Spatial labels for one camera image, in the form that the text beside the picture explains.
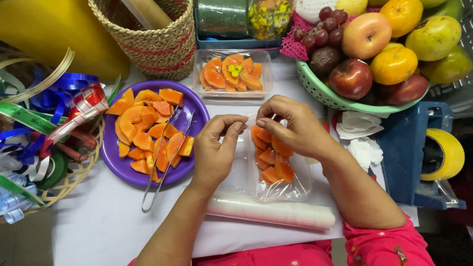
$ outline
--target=pink shirt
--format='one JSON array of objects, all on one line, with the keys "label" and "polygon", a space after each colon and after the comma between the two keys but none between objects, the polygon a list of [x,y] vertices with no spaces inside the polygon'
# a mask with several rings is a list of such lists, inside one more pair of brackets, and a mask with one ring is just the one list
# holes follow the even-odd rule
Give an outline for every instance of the pink shirt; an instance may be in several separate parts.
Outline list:
[{"label": "pink shirt", "polygon": [[[406,218],[403,227],[390,230],[358,229],[344,222],[348,266],[435,266],[427,243]],[[331,250],[330,240],[314,241],[193,259],[193,266],[333,266]]]}]

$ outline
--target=green basket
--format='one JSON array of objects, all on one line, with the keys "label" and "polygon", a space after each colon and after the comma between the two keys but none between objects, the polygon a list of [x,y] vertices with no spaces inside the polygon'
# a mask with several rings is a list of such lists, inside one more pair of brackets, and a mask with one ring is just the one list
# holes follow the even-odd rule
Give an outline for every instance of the green basket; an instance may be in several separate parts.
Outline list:
[{"label": "green basket", "polygon": [[427,94],[428,89],[424,95],[411,103],[403,106],[371,106],[350,101],[348,99],[340,97],[330,88],[328,88],[323,82],[321,82],[310,70],[309,66],[304,61],[297,61],[297,74],[302,86],[316,98],[319,102],[330,106],[335,109],[345,111],[357,111],[367,114],[392,114],[405,110],[418,103]]}]

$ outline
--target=white table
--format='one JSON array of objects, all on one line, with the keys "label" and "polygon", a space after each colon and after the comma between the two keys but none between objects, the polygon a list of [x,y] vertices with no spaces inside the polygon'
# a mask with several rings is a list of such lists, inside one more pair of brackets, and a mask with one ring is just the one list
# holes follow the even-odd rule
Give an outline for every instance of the white table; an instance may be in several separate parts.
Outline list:
[{"label": "white table", "polygon": [[[145,80],[136,69],[128,84]],[[289,96],[310,105],[317,117],[323,117],[323,105],[301,86],[293,59],[279,56],[272,64],[272,94]],[[181,82],[191,87],[192,78]],[[241,114],[257,110],[254,106],[207,104],[210,117],[217,114]],[[332,129],[332,136],[338,135]],[[261,222],[207,216],[197,235],[193,257],[225,254],[254,248],[273,247],[322,239],[341,238],[342,219],[322,175],[320,164],[311,166],[315,185],[310,202],[329,206],[336,216],[331,231],[315,231]],[[372,167],[377,180],[384,185],[380,166]],[[99,160],[89,176],[66,198],[53,206],[53,259],[56,266],[126,265],[135,258],[158,228],[179,197],[192,173],[163,187],[152,211],[141,212],[142,187],[132,186],[116,177]],[[418,226],[417,209],[403,207]]]}]

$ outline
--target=purple plate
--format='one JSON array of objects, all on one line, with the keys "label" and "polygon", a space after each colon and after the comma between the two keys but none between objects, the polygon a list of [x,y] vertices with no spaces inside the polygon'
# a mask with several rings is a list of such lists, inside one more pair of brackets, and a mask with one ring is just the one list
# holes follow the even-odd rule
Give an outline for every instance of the purple plate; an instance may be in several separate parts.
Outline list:
[{"label": "purple plate", "polygon": [[[182,130],[187,126],[189,122],[186,119],[189,114],[195,110],[194,119],[191,122],[191,128],[189,130],[189,136],[195,137],[204,127],[205,123],[209,120],[209,112],[205,108],[202,100],[188,87],[170,80],[148,80],[140,83],[136,83],[130,88],[133,90],[134,96],[138,94],[139,91],[144,89],[149,89],[154,92],[159,92],[160,89],[174,89],[176,91],[184,93],[184,116],[178,114],[177,119],[171,120],[171,123],[178,129]],[[112,102],[114,104],[118,99],[120,99],[123,93],[128,90],[128,88],[123,89]],[[116,174],[119,178],[125,180],[126,182],[139,185],[147,186],[148,185],[148,175],[141,174],[131,168],[130,163],[133,162],[132,159],[125,157],[120,158],[118,156],[118,137],[115,134],[115,121],[117,115],[104,115],[105,118],[105,128],[104,128],[104,142],[100,151],[102,157],[104,158],[105,164],[110,168],[110,170]],[[177,168],[170,166],[170,169],[167,171],[166,179],[164,180],[163,185],[170,184],[180,178],[185,174],[191,171],[194,168],[194,153],[191,157],[182,157],[181,162]],[[158,171],[158,177],[163,176],[163,173]],[[155,182],[151,183],[152,186],[157,186]]]}]

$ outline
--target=metal tongs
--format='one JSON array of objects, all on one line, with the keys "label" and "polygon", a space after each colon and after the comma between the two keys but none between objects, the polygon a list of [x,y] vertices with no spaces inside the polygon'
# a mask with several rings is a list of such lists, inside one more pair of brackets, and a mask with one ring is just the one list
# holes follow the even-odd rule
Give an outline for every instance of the metal tongs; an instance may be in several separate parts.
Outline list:
[{"label": "metal tongs", "polygon": [[[179,115],[179,114],[178,114],[178,109],[180,109],[179,106],[177,106],[177,107],[174,109],[174,112],[173,112],[173,114],[171,115],[171,118],[173,118],[173,122],[177,119],[177,116]],[[174,153],[172,159],[170,160],[168,166],[166,167],[166,171],[164,171],[163,177],[161,178],[161,180],[160,180],[160,182],[159,182],[158,189],[157,189],[156,192],[154,193],[153,200],[151,201],[151,205],[149,206],[148,209],[144,209],[143,205],[145,204],[146,196],[148,195],[149,187],[151,186],[151,177],[153,176],[153,172],[156,171],[156,161],[157,161],[157,159],[158,159],[159,149],[161,149],[161,142],[163,141],[164,131],[166,131],[167,126],[171,123],[171,118],[170,118],[170,119],[168,120],[168,122],[166,123],[166,126],[165,126],[164,129],[163,129],[163,132],[161,132],[161,138],[159,139],[158,151],[156,152],[156,156],[154,157],[153,169],[151,170],[151,173],[149,174],[148,186],[146,187],[145,195],[143,196],[143,202],[141,203],[141,211],[142,211],[143,213],[148,213],[148,212],[151,210],[151,208],[153,207],[154,201],[156,200],[156,196],[158,195],[158,192],[159,192],[159,190],[161,189],[161,185],[162,185],[163,182],[164,182],[164,178],[166,177],[166,173],[167,173],[167,171],[169,170],[169,167],[171,167],[171,162],[174,160],[174,157],[176,157],[177,153],[179,152],[179,150],[180,150],[181,147],[182,147],[182,144],[183,144],[184,141],[185,141],[186,136],[189,134],[189,129],[191,128],[191,124],[192,124],[192,120],[193,120],[193,118],[194,118],[194,114],[195,114],[195,110],[192,112],[192,116],[191,116],[191,118],[189,119],[189,124],[187,125],[187,128],[185,129],[183,141],[182,141],[181,144],[179,145],[179,148],[178,148],[177,151]]]}]

